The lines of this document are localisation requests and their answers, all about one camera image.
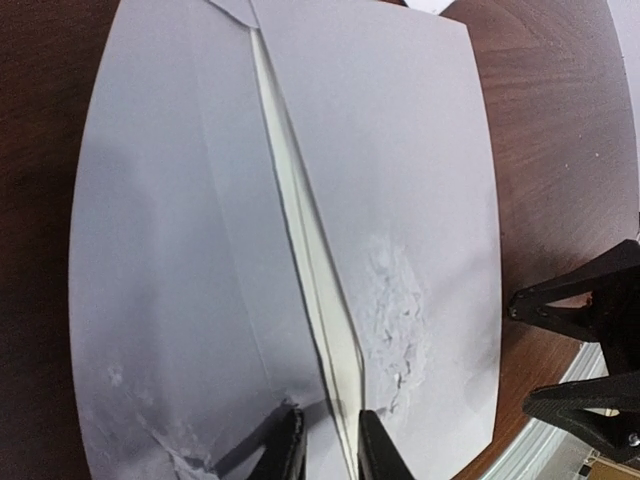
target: paper slit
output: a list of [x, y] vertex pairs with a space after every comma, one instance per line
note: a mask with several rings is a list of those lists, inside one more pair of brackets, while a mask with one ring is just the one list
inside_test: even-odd
[[362, 354], [322, 234], [286, 108], [261, 34], [251, 30], [258, 88], [287, 229], [349, 474], [358, 478]]

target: paper tear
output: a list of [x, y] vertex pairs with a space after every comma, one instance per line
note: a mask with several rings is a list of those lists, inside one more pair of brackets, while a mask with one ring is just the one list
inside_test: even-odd
[[253, 13], [250, 0], [206, 0], [234, 20], [249, 28], [258, 28], [258, 20]]
[[149, 427], [146, 420], [138, 415], [138, 423], [149, 434], [149, 436], [164, 450], [173, 466], [176, 480], [220, 480], [220, 477], [213, 471], [210, 465], [211, 458], [198, 458], [190, 456], [188, 449], [176, 451], [169, 445], [169, 442], [158, 432]]
[[431, 338], [423, 317], [423, 293], [404, 249], [390, 238], [374, 238], [366, 249], [371, 298], [363, 302], [361, 335], [365, 362], [371, 365], [367, 396], [381, 416], [408, 411], [411, 392], [422, 383]]

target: white paper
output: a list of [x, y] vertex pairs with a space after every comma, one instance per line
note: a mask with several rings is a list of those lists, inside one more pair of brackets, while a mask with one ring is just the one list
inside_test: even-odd
[[451, 478], [491, 441], [501, 325], [466, 28], [380, 2], [253, 3], [363, 350], [366, 406], [417, 478]]
[[358, 0], [219, 6], [124, 0], [96, 81], [70, 251], [92, 476], [244, 479], [261, 452], [242, 442], [284, 401], [307, 409], [308, 478], [348, 478], [260, 107], [257, 22], [358, 328], [366, 406], [417, 478], [450, 478], [490, 440], [500, 328], [466, 31]]
[[121, 3], [85, 128], [70, 255], [94, 480], [244, 480], [260, 451], [237, 448], [283, 401], [307, 410], [310, 478], [347, 478], [249, 31], [217, 7]]

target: wooden table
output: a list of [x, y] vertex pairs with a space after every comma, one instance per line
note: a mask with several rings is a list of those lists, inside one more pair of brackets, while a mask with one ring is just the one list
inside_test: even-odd
[[[605, 0], [459, 0], [485, 96], [500, 207], [503, 295], [566, 273], [638, 232], [638, 172], [622, 54]], [[476, 479], [516, 437], [520, 406], [557, 383], [578, 343], [503, 324], [494, 441], [456, 478]]]
[[[459, 0], [498, 178], [505, 298], [632, 237], [633, 123], [605, 0]], [[71, 378], [67, 249], [82, 128], [116, 0], [0, 6], [0, 478], [88, 479]], [[505, 324], [495, 441], [577, 345]]]

